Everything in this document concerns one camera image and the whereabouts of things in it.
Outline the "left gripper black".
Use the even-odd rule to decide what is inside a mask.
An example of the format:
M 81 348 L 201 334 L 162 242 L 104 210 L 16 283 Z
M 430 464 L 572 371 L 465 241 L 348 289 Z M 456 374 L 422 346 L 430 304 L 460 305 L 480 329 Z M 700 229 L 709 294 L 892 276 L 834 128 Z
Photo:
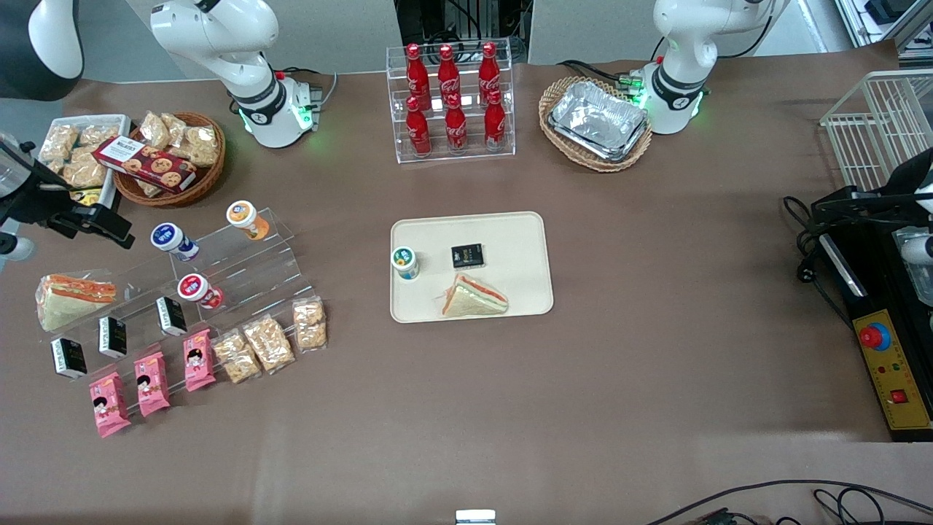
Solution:
M 900 163 L 880 188 L 860 192 L 849 185 L 814 203 L 817 222 L 854 218 L 925 222 L 926 152 Z

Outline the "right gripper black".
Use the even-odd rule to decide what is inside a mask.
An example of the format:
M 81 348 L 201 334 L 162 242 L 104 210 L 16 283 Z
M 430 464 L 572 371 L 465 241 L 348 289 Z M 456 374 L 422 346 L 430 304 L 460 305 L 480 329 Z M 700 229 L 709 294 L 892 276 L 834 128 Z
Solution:
M 131 222 L 101 202 L 82 205 L 72 198 L 80 191 L 49 166 L 34 159 L 31 142 L 21 143 L 9 134 L 2 136 L 2 219 L 22 223 L 44 223 L 47 229 L 74 239 L 78 223 L 92 223 L 98 235 L 120 248 L 130 249 L 136 237 Z

